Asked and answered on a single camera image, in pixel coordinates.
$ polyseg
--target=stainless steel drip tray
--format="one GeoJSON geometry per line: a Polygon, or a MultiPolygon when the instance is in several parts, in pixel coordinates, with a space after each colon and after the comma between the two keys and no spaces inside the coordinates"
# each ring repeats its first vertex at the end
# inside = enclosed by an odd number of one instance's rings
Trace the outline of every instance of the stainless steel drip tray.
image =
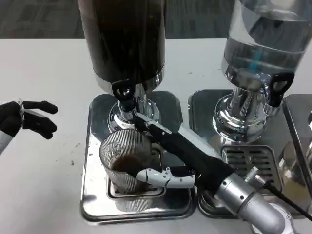
{"type": "MultiPolygon", "coordinates": [[[[224,145],[221,149],[223,161],[231,164],[235,172],[245,177],[253,168],[258,168],[258,175],[282,191],[282,181],[277,171],[273,150],[266,145],[224,145]]],[[[272,195],[268,190],[262,190],[264,195],[272,195]]]]}
{"type": "MultiPolygon", "coordinates": [[[[169,92],[152,92],[148,98],[160,111],[160,122],[177,131],[182,122],[179,101],[169,92]]],[[[117,100],[111,95],[96,97],[89,109],[83,181],[80,199],[82,216],[91,224],[124,223],[184,218],[196,208],[194,189],[163,189],[149,187],[140,194],[122,195],[110,182],[99,158],[101,142],[109,135],[107,119],[117,100]]],[[[168,152],[162,166],[183,163],[168,152]]]]}
{"type": "MultiPolygon", "coordinates": [[[[213,115],[217,102],[232,92],[232,90],[200,90],[189,98],[190,128],[199,136],[207,140],[218,152],[222,152],[223,159],[235,166],[237,173],[244,176],[254,165],[260,168],[260,173],[268,179],[273,179],[275,186],[285,196],[291,197],[293,189],[285,189],[285,176],[282,164],[286,146],[292,144],[292,138],[282,110],[272,117],[266,124],[266,129],[260,139],[250,144],[230,142],[222,138],[214,129],[213,115]]],[[[279,203],[291,211],[293,217],[302,217],[296,210],[285,202],[271,195],[268,191],[261,191],[264,198],[271,203],[279,203]]],[[[297,204],[306,209],[309,201],[298,196],[297,204]]],[[[198,191],[199,209],[206,216],[213,218],[234,218],[222,204],[218,203],[207,191],[198,191]]]]}

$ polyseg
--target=drip tray grate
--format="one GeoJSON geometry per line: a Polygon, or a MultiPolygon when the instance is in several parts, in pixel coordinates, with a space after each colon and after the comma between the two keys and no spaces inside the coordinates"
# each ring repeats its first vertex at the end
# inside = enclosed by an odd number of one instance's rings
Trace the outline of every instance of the drip tray grate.
{"type": "Polygon", "coordinates": [[[224,145],[221,149],[223,160],[235,167],[236,173],[245,177],[253,168],[257,167],[258,175],[265,180],[271,180],[273,185],[282,191],[281,179],[278,175],[274,153],[268,146],[257,145],[224,145]]]}
{"type": "Polygon", "coordinates": [[[110,199],[118,199],[118,198],[153,198],[153,197],[159,197],[163,196],[166,192],[165,188],[157,188],[153,187],[151,185],[148,185],[145,189],[145,191],[139,192],[139,193],[134,193],[134,194],[122,194],[111,182],[109,177],[107,176],[107,196],[110,199]]]}

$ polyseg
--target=table surface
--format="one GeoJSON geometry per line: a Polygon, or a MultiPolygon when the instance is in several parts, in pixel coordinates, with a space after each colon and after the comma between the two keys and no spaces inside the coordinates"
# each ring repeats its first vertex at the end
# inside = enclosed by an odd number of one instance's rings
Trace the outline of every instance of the table surface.
{"type": "MultiPolygon", "coordinates": [[[[226,89],[220,62],[225,39],[166,40],[166,73],[157,90],[181,102],[188,123],[188,97],[200,89],[226,89]]],[[[311,93],[309,47],[287,94],[311,93]]],[[[187,219],[90,226],[79,213],[88,107],[103,94],[98,87],[85,39],[1,39],[0,100],[48,100],[59,107],[51,116],[58,131],[51,140],[21,131],[0,157],[0,233],[250,234],[240,220],[209,219],[200,211],[187,219]]],[[[295,220],[301,234],[312,223],[295,220]]]]}

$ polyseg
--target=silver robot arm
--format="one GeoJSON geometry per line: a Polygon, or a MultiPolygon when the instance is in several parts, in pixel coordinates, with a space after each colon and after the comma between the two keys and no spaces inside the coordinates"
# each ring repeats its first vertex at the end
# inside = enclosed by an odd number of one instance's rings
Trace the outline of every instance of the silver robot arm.
{"type": "Polygon", "coordinates": [[[21,128],[37,132],[46,139],[52,137],[56,125],[31,109],[40,109],[50,114],[58,111],[57,106],[47,101],[18,100],[0,105],[0,155],[21,128]]]}
{"type": "Polygon", "coordinates": [[[137,179],[164,187],[174,185],[173,188],[178,187],[176,182],[179,181],[179,188],[195,185],[208,190],[230,212],[249,222],[258,234],[296,233],[290,213],[276,204],[266,202],[257,192],[257,186],[262,187],[266,182],[256,174],[256,168],[244,180],[193,131],[181,126],[177,133],[172,133],[140,113],[137,114],[135,123],[139,131],[148,132],[155,142],[177,155],[188,171],[194,174],[193,180],[178,177],[174,178],[175,183],[171,183],[173,177],[167,176],[165,170],[143,169],[132,171],[137,179]]]}

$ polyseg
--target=black robotic glove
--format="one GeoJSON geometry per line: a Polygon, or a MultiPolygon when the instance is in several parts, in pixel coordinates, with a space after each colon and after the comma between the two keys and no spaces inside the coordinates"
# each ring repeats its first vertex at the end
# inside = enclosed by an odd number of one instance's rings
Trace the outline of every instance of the black robotic glove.
{"type": "Polygon", "coordinates": [[[30,129],[42,135],[45,139],[51,139],[57,126],[47,117],[30,109],[40,109],[50,114],[58,112],[57,106],[47,102],[12,101],[0,105],[0,133],[15,137],[18,131],[30,129]]]}

